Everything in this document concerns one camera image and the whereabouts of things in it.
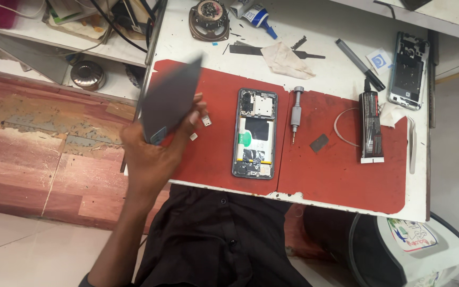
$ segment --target red work mat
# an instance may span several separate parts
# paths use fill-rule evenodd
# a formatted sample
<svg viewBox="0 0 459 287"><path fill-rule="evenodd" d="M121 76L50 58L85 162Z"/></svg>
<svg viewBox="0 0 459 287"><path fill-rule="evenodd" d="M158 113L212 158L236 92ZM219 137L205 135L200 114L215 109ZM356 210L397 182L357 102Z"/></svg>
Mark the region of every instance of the red work mat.
<svg viewBox="0 0 459 287"><path fill-rule="evenodd" d="M154 69L158 72L152 73L150 84L179 64L172 60L156 62ZM278 95L275 173L270 180L241 178L232 173L238 91L241 88L272 91ZM288 114L289 94L284 87L203 68L196 92L203 93L212 125L196 130L198 138L188 144L182 163L171 178L259 195L276 191Z"/></svg>
<svg viewBox="0 0 459 287"><path fill-rule="evenodd" d="M179 64L172 60L156 62L151 85ZM278 95L275 174L271 180L232 174L238 91L244 87ZM303 192L304 199L375 212L395 213L405 205L406 119L400 120L395 130L382 126L385 162L361 164L360 147L343 142L333 128L339 113L358 107L356 101L305 92L300 101L300 127L291 146L289 119L294 95L283 86L203 68L196 92L202 92L208 103L212 125L196 130L198 138L187 146L172 179L259 195ZM338 130L347 140L360 144L358 110L343 114ZM322 133L329 142L315 153L309 144Z"/></svg>
<svg viewBox="0 0 459 287"><path fill-rule="evenodd" d="M288 118L293 104L292 93ZM344 142L334 130L335 118L349 108L358 108L359 102L308 91L300 97L300 106L302 116L294 145L291 127L286 127L278 191L302 192L304 199L374 212L403 209L406 118L396 124L396 129L381 127L385 162L362 164L360 147ZM341 115L338 131L346 140L361 145L359 109ZM328 143L315 153L309 145L322 134Z"/></svg>

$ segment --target gray marker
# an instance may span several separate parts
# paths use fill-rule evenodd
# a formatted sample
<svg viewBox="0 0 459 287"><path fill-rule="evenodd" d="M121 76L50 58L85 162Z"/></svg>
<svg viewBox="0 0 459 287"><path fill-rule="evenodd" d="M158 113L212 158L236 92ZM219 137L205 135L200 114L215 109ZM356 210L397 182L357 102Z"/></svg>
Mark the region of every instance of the gray marker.
<svg viewBox="0 0 459 287"><path fill-rule="evenodd" d="M373 74L373 72L368 69L368 67L355 55L354 51L352 51L345 42L343 42L341 39L338 39L336 42L336 45L345 53L352 62L368 77L370 82L375 86L377 91L383 91L386 89L384 84L379 80L379 78Z"/></svg>

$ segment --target gray phone back cover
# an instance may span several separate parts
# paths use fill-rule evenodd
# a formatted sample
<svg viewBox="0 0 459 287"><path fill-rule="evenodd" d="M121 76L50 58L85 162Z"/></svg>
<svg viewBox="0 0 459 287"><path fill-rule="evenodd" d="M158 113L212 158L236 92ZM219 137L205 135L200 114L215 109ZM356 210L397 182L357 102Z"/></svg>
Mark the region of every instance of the gray phone back cover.
<svg viewBox="0 0 459 287"><path fill-rule="evenodd" d="M199 57L190 64L182 65L149 88L142 101L139 118L144 140L149 144L160 144L191 109L201 73L201 60Z"/></svg>

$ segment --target metal container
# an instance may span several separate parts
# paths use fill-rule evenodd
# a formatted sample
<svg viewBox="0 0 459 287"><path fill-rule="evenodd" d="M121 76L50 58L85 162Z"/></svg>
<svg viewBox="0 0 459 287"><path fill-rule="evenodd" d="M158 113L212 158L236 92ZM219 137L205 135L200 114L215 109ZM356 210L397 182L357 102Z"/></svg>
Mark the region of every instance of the metal container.
<svg viewBox="0 0 459 287"><path fill-rule="evenodd" d="M102 88L106 80L104 70L92 61L81 61L74 65L70 77L78 87L88 91Z"/></svg>

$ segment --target wooden floor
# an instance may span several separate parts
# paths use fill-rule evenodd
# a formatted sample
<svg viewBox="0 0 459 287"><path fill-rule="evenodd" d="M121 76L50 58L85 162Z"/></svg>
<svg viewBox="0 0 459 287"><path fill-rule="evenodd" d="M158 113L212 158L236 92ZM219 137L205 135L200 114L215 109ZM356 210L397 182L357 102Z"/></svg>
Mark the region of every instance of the wooden floor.
<svg viewBox="0 0 459 287"><path fill-rule="evenodd" d="M125 201L119 130L134 107L0 77L0 212L112 229ZM151 220L169 197L160 193ZM328 259L309 242L305 206L284 225L290 255Z"/></svg>

